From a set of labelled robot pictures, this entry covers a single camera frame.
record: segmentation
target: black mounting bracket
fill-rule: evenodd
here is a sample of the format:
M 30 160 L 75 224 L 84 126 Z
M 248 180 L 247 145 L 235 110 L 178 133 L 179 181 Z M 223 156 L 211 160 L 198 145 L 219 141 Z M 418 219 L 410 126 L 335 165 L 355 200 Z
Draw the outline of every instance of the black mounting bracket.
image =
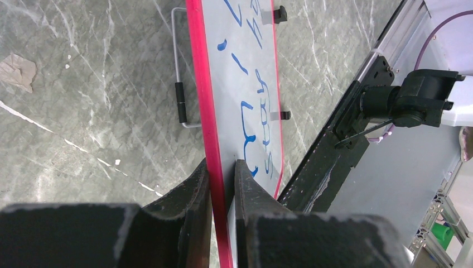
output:
M 349 100 L 346 111 L 335 123 L 334 134 L 340 141 L 364 131 L 370 121 L 370 119 L 365 119 L 360 111 L 358 105 L 361 98 L 360 92 L 366 87 L 385 87 L 391 85 L 393 81 L 394 73 L 386 58 L 383 56 L 377 57 L 356 89 L 353 98 Z M 353 149 L 357 142 L 358 140 L 350 141 L 346 147 Z
M 279 9 L 274 11 L 274 23 L 279 24 L 284 21 L 287 21 L 286 8 L 279 6 Z

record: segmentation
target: black cable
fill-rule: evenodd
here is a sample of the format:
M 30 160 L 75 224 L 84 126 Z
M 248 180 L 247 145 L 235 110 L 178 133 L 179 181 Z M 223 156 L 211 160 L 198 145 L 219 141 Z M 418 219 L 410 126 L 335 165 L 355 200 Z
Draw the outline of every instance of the black cable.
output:
M 393 122 L 394 122 L 393 119 L 389 119 L 389 120 L 386 120 L 386 121 L 384 121 L 383 123 L 381 123 L 381 124 L 379 124 L 379 125 L 376 125 L 376 126 L 374 126 L 374 127 L 368 128 L 368 129 L 365 130 L 365 131 L 362 131 L 362 132 L 360 132 L 360 133 L 358 133 L 358 134 L 355 134 L 355 135 L 353 135 L 353 136 L 351 136 L 351 137 L 348 137 L 348 138 L 346 138 L 346 139 L 340 141 L 339 143 L 337 143 L 337 144 L 335 145 L 335 149 L 342 148 L 343 146 L 345 146 L 345 145 L 347 145 L 348 143 L 350 143 L 350 141 L 356 140 L 357 138 L 359 138 L 359 137 L 361 137 L 361 136 L 365 136 L 366 134 L 371 133 L 371 132 L 373 132 L 373 131 L 375 131 L 375 130 L 377 130 L 377 129 L 380 129 L 380 128 L 384 127 L 384 126 L 387 126 L 387 125 L 389 125 L 389 124 L 391 124 L 391 123 L 393 123 Z

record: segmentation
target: green object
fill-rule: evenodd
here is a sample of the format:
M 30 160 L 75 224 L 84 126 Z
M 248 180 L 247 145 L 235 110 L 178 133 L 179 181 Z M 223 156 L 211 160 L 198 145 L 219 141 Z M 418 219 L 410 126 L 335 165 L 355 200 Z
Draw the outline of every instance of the green object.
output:
M 438 243 L 444 250 L 447 250 L 448 244 L 452 241 L 453 231 L 450 227 L 434 223 L 432 227 L 432 233 L 437 237 Z

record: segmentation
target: paper scrap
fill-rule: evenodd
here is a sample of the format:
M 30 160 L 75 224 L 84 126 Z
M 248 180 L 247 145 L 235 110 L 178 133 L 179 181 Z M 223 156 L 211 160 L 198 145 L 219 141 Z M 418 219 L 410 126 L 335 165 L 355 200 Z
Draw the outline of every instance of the paper scrap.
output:
M 36 75 L 36 64 L 16 54 L 11 54 L 0 63 L 0 81 L 15 85 L 32 93 L 31 83 Z

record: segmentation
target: whiteboard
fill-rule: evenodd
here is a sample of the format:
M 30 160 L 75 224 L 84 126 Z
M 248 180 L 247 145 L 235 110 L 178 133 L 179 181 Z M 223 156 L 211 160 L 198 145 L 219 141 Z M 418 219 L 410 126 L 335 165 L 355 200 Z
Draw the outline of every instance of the whiteboard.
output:
M 231 267 L 237 260 L 234 209 L 227 214 L 225 200 L 233 199 L 236 159 L 245 159 L 255 181 L 273 196 L 282 177 L 273 3 L 186 3 L 220 263 Z

